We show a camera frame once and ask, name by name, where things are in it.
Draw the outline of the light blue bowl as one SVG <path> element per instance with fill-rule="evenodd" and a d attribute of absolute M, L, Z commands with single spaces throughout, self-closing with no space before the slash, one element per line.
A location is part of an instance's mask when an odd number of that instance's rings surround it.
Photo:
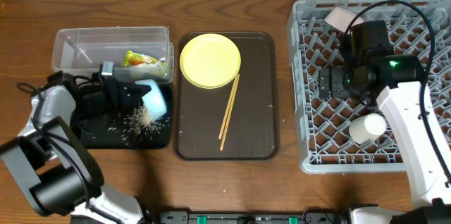
<path fill-rule="evenodd" d="M 142 108 L 142 122 L 144 124 L 150 124 L 163 117 L 167 112 L 166 102 L 164 101 L 163 94 L 156 81 L 154 80 L 139 80 L 135 82 L 137 85 L 144 85 L 151 87 L 143 97 Z"/>

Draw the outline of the pile of white rice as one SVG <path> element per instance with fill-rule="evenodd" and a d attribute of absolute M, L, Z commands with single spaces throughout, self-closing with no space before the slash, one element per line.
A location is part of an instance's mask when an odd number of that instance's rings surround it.
<path fill-rule="evenodd" d="M 130 149 L 162 149 L 170 142 L 171 116 L 167 113 L 155 122 L 142 122 L 143 104 L 131 113 L 113 120 L 106 131 L 120 145 Z"/>

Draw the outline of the green snack wrapper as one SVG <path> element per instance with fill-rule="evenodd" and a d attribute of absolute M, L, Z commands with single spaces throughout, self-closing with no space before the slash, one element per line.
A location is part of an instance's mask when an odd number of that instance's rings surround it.
<path fill-rule="evenodd" d="M 153 65 L 158 63 L 158 60 L 146 54 L 139 54 L 133 51 L 127 51 L 122 62 L 122 66 L 131 67 L 139 65 Z"/>

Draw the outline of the white tissue wad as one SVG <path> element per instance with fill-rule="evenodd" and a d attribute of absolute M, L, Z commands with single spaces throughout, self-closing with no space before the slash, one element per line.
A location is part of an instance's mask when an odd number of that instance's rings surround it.
<path fill-rule="evenodd" d="M 168 80 L 171 76 L 171 70 L 165 58 L 161 58 L 156 63 L 144 65 L 144 76 L 148 78 L 158 78 Z"/>

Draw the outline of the white green cup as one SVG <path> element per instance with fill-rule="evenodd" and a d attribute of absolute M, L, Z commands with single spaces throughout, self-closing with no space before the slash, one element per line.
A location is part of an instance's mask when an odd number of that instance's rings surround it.
<path fill-rule="evenodd" d="M 354 119 L 349 126 L 350 137 L 357 143 L 363 144 L 378 139 L 387 130 L 385 118 L 371 113 Z"/>

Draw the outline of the pink white bowl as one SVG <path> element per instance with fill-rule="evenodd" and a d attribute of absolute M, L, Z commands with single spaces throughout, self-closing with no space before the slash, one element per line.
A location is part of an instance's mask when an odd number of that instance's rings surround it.
<path fill-rule="evenodd" d="M 344 8 L 335 7 L 326 17 L 325 21 L 335 29 L 345 32 L 348 25 L 356 15 Z"/>

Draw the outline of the yellow plate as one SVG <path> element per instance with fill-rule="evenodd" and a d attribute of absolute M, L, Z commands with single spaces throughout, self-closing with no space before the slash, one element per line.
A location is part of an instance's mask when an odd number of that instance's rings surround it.
<path fill-rule="evenodd" d="M 192 38 L 180 54 L 180 69 L 185 79 L 196 87 L 215 89 L 227 85 L 241 66 L 237 45 L 216 33 Z"/>

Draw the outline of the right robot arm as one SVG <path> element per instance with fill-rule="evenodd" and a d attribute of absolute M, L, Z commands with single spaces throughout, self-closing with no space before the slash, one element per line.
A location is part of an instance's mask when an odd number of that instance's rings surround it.
<path fill-rule="evenodd" d="M 413 210 L 363 206 L 348 223 L 449 223 L 450 147 L 433 109 L 426 72 L 416 56 L 379 56 L 351 70 L 319 71 L 319 96 L 373 97 L 387 120 L 404 162 Z"/>

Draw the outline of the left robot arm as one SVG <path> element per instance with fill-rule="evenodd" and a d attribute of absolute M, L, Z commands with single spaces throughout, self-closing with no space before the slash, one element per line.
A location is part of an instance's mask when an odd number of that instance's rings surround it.
<path fill-rule="evenodd" d="M 34 211 L 70 216 L 72 223 L 153 223 L 136 196 L 106 185 L 82 136 L 105 136 L 144 103 L 157 88 L 154 81 L 59 71 L 40 88 L 17 87 L 30 95 L 32 111 L 18 136 L 1 146 L 1 160 Z"/>

